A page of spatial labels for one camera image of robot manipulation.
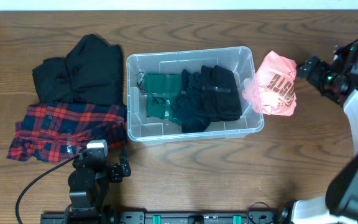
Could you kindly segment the clear plastic storage bin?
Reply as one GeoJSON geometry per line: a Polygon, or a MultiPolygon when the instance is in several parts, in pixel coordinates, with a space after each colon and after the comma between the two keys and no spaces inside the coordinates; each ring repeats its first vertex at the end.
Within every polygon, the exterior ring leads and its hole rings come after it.
{"type": "Polygon", "coordinates": [[[214,138],[243,138],[259,132],[264,127],[261,112],[242,97],[246,84],[255,76],[253,55],[248,47],[188,50],[150,54],[133,54],[127,58],[127,102],[128,134],[133,141],[144,144],[189,141],[214,138]],[[182,133],[181,125],[167,119],[151,118],[146,115],[146,98],[137,87],[139,72],[180,74],[183,69],[190,73],[201,73],[202,66],[219,65],[233,72],[237,83],[242,115],[235,121],[211,122],[204,132],[182,133]]]}

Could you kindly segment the pink printed t-shirt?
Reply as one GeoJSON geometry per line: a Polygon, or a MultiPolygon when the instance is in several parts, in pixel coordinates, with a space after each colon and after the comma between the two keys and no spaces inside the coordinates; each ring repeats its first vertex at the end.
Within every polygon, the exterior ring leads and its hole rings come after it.
{"type": "Polygon", "coordinates": [[[296,107],[295,78],[295,61],[271,51],[246,84],[242,97],[257,113],[291,116],[296,107]]]}

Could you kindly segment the red navy plaid shirt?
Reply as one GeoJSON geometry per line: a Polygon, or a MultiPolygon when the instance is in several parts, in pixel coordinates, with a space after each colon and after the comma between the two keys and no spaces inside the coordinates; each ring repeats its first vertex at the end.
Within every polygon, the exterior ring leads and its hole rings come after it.
{"type": "Polygon", "coordinates": [[[108,149],[127,142],[127,107],[91,103],[40,103],[29,105],[16,133],[7,158],[42,162],[69,159],[92,140],[105,140],[108,149]]]}

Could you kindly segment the dark navy garment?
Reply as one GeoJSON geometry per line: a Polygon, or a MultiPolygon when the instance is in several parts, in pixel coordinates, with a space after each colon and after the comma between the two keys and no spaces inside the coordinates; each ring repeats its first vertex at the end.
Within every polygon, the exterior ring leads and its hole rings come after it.
{"type": "Polygon", "coordinates": [[[172,103],[173,117],[179,120],[182,133],[204,132],[211,123],[208,116],[201,114],[201,74],[181,72],[181,92],[172,103]]]}

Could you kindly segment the black cloth with tape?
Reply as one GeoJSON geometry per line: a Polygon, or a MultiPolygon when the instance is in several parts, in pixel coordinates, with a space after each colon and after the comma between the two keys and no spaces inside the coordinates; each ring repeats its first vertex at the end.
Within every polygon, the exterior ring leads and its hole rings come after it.
{"type": "Polygon", "coordinates": [[[200,100],[200,113],[211,122],[235,121],[242,115],[234,74],[219,65],[201,67],[200,100]]]}

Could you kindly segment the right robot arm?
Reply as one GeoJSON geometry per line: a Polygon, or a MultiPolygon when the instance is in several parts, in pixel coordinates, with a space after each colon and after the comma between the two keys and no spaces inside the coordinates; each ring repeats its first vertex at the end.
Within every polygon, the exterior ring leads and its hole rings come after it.
{"type": "Polygon", "coordinates": [[[355,156],[324,195],[283,207],[275,223],[358,223],[358,42],[336,49],[332,64],[310,57],[298,66],[298,76],[343,108],[355,156]]]}

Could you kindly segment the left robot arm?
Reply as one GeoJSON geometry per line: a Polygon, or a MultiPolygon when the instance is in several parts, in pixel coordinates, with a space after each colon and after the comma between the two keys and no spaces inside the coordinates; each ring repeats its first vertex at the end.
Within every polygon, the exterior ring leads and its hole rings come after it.
{"type": "Polygon", "coordinates": [[[119,153],[119,162],[107,164],[108,147],[104,140],[89,142],[73,161],[75,171],[68,178],[70,208],[68,223],[113,223],[111,208],[104,204],[111,183],[120,183],[131,175],[127,147],[119,153]]]}

